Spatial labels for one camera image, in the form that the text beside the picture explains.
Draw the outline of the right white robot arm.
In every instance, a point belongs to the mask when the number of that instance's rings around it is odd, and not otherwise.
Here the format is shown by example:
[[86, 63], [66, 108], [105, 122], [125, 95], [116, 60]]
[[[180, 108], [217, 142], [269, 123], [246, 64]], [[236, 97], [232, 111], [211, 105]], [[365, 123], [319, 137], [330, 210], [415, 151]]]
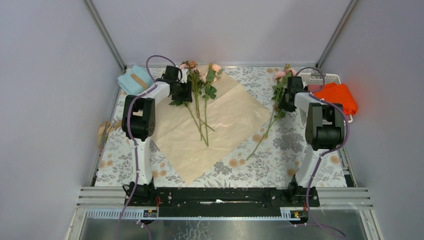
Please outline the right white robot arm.
[[286, 112], [306, 113], [304, 138], [307, 150], [300, 169], [288, 186], [287, 201], [301, 205], [313, 197], [315, 177], [326, 154], [336, 150], [345, 140], [346, 116], [339, 103], [329, 103], [304, 90], [300, 76], [289, 76], [279, 106]]

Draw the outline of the tan ribbon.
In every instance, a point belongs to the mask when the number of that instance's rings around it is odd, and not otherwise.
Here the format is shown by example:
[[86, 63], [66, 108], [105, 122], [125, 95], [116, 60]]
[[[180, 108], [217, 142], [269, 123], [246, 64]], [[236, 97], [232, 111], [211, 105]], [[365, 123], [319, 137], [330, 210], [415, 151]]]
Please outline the tan ribbon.
[[[130, 95], [138, 95], [147, 90], [152, 85], [149, 81], [144, 81], [135, 73], [126, 73], [120, 76], [118, 78], [118, 83], [123, 84], [124, 91]], [[118, 120], [112, 123], [110, 121], [102, 123], [97, 131], [97, 147], [101, 148], [102, 143], [107, 141], [110, 132], [120, 128], [121, 126], [122, 120]]]

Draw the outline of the pink fake flower bunch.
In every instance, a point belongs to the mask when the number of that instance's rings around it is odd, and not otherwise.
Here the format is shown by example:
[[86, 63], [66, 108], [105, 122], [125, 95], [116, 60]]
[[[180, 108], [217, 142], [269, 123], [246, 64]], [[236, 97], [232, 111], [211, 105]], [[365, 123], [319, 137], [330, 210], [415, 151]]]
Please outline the pink fake flower bunch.
[[283, 93], [287, 87], [288, 78], [293, 77], [294, 75], [296, 75], [296, 71], [291, 67], [290, 64], [286, 64], [283, 67], [282, 71], [278, 71], [274, 74], [273, 79], [275, 80], [275, 85], [272, 86], [273, 95], [271, 98], [273, 105], [269, 123], [266, 131], [263, 133], [256, 147], [254, 148], [252, 153], [246, 158], [247, 161], [253, 157], [253, 155], [256, 153], [257, 149], [264, 141], [264, 139], [269, 136], [269, 132], [274, 123], [277, 120], [280, 120], [285, 117], [286, 111], [282, 110], [282, 108], [280, 107], [280, 101], [282, 100]]

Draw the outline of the tan wrapping paper sheet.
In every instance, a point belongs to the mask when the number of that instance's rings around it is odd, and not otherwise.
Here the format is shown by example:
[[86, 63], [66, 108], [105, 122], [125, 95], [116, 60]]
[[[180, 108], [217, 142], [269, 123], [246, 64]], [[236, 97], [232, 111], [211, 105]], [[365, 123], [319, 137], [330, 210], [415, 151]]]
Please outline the tan wrapping paper sheet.
[[229, 67], [215, 99], [156, 107], [152, 175], [160, 187], [234, 187], [270, 119], [272, 70]]

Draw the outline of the pink flower stem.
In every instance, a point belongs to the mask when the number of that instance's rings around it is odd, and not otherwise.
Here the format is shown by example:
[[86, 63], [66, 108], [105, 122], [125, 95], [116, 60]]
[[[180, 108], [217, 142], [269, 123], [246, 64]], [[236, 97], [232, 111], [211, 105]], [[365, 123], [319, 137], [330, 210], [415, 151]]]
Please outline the pink flower stem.
[[208, 101], [210, 99], [214, 100], [217, 97], [217, 89], [213, 86], [213, 83], [221, 79], [223, 69], [220, 65], [216, 63], [210, 63], [206, 73], [202, 76], [201, 80], [203, 82], [204, 94], [202, 98], [204, 99], [204, 128], [205, 128], [205, 144], [209, 147], [209, 130], [212, 128], [208, 124]]
[[202, 73], [199, 70], [198, 63], [194, 60], [183, 61], [180, 66], [180, 69], [188, 69], [188, 81], [192, 83], [192, 102], [178, 102], [173, 101], [169, 103], [171, 106], [184, 106], [188, 109], [200, 135], [200, 140], [205, 144], [205, 126], [204, 123], [204, 86], [202, 82], [202, 76], [207, 72]]

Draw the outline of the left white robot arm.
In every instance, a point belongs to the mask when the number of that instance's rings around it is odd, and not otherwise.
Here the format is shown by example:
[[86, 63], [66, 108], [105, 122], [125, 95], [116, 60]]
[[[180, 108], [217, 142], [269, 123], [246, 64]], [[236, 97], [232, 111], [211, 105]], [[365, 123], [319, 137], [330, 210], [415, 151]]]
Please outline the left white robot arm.
[[165, 73], [154, 79], [144, 92], [125, 98], [121, 128], [130, 140], [134, 167], [132, 180], [123, 189], [144, 206], [155, 200], [150, 143], [156, 128], [156, 105], [168, 97], [177, 103], [191, 103], [191, 89], [188, 69], [168, 65]]

